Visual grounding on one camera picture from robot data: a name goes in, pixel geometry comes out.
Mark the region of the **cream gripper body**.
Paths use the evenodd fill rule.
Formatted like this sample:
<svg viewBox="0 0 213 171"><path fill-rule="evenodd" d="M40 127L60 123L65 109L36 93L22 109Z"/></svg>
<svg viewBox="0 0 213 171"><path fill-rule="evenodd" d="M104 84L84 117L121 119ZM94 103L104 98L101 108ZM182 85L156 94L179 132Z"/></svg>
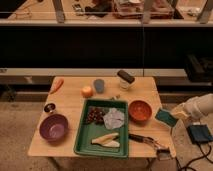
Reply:
<svg viewBox="0 0 213 171"><path fill-rule="evenodd" d="M189 115L183 108L182 104L177 105L171 110L171 115L176 119L186 120L189 118Z"/></svg>

